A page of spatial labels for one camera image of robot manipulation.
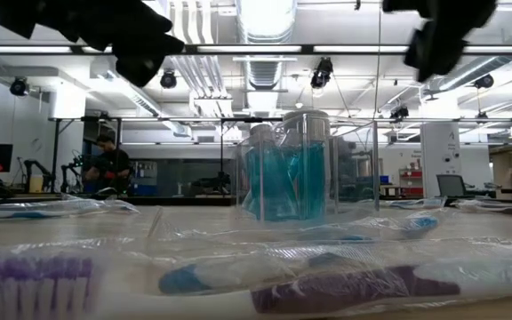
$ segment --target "clear acrylic box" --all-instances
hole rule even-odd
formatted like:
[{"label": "clear acrylic box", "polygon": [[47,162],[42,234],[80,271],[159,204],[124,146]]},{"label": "clear acrylic box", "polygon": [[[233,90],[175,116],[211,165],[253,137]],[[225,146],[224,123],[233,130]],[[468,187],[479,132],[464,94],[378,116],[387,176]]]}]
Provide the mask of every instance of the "clear acrylic box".
[{"label": "clear acrylic box", "polygon": [[375,131],[374,122],[315,110],[254,126],[236,149],[237,211],[260,221],[319,223],[357,207],[376,211]]}]

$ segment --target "table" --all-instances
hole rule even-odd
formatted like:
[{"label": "table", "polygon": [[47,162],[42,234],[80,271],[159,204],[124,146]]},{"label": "table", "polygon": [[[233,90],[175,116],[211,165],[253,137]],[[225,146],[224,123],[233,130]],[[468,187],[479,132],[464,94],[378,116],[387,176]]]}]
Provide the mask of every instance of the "table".
[{"label": "table", "polygon": [[[56,242],[89,237],[145,236],[154,220],[156,207],[139,207],[143,214],[134,219],[123,215],[94,215],[79,218],[0,221],[0,244]],[[191,228],[219,231],[222,221],[214,217],[228,215],[234,208],[216,207],[167,207],[164,213],[197,217]],[[431,231],[428,238],[453,236],[512,237],[512,216],[500,214],[461,213],[444,221],[440,228]],[[355,320],[422,320],[422,319],[512,319],[512,299],[494,300],[455,307],[432,308],[416,311],[395,311],[384,314],[355,316]]]}]

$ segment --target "ceiling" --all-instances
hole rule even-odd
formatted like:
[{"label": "ceiling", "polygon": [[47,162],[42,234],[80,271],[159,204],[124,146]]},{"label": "ceiling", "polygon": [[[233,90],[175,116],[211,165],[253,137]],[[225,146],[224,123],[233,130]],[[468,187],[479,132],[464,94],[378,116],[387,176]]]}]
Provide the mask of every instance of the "ceiling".
[{"label": "ceiling", "polygon": [[[381,14],[376,0],[363,0],[360,11],[354,11],[354,2],[338,0],[299,0],[292,34],[295,44],[408,44],[421,19],[416,12]],[[212,0],[212,35],[218,44],[238,42],[234,0]],[[468,36],[473,44],[504,44],[512,37],[512,1],[500,1],[486,28],[478,29]],[[32,39],[26,40],[0,27],[0,44],[65,44],[67,41],[56,31],[37,27]],[[232,109],[238,115],[250,113],[245,98],[243,65],[233,57],[220,56],[219,64]],[[458,68],[474,58],[466,57]],[[93,57],[31,57],[0,56],[0,68],[8,67],[53,67],[71,76],[88,88],[88,108],[105,109],[112,115],[136,116],[136,106],[114,85],[91,76]],[[322,94],[312,94],[309,75],[319,57],[299,56],[296,61],[286,62],[276,110],[271,116],[280,116],[295,109],[296,102],[304,108],[323,109],[332,116],[372,117],[382,108],[389,113],[386,102],[402,90],[416,84],[415,70],[406,67],[400,57],[389,56],[336,56],[332,57],[334,76]],[[166,60],[164,67],[170,68]],[[164,90],[159,84],[160,75],[154,78],[143,92],[166,113],[175,116],[190,116],[188,111],[189,88],[178,77],[178,85]],[[493,88],[482,91],[476,98],[475,88],[460,88],[454,94],[459,98],[463,116],[473,117],[479,108],[486,108],[512,100],[512,63],[499,68],[491,75],[495,78]],[[36,83],[52,90],[52,83]],[[418,97],[403,101],[417,115],[420,105]],[[512,109],[499,112],[496,117],[512,116]]]}]

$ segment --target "office chair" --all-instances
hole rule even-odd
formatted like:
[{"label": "office chair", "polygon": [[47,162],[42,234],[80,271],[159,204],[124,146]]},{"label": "office chair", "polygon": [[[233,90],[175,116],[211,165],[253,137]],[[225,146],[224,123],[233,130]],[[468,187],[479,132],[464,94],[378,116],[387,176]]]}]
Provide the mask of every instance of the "office chair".
[{"label": "office chair", "polygon": [[466,186],[463,178],[457,174],[437,174],[437,185],[440,196],[466,196]]}]

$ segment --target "person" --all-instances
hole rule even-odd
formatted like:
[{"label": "person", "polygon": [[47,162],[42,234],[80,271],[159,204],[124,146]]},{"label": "person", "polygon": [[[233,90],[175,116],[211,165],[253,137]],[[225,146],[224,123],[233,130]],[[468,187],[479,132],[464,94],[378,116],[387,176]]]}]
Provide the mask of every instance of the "person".
[{"label": "person", "polygon": [[114,140],[106,134],[101,134],[96,142],[103,153],[86,172],[86,181],[94,180],[100,188],[112,187],[118,192],[124,192],[130,176],[130,157],[125,151],[116,148]]}]

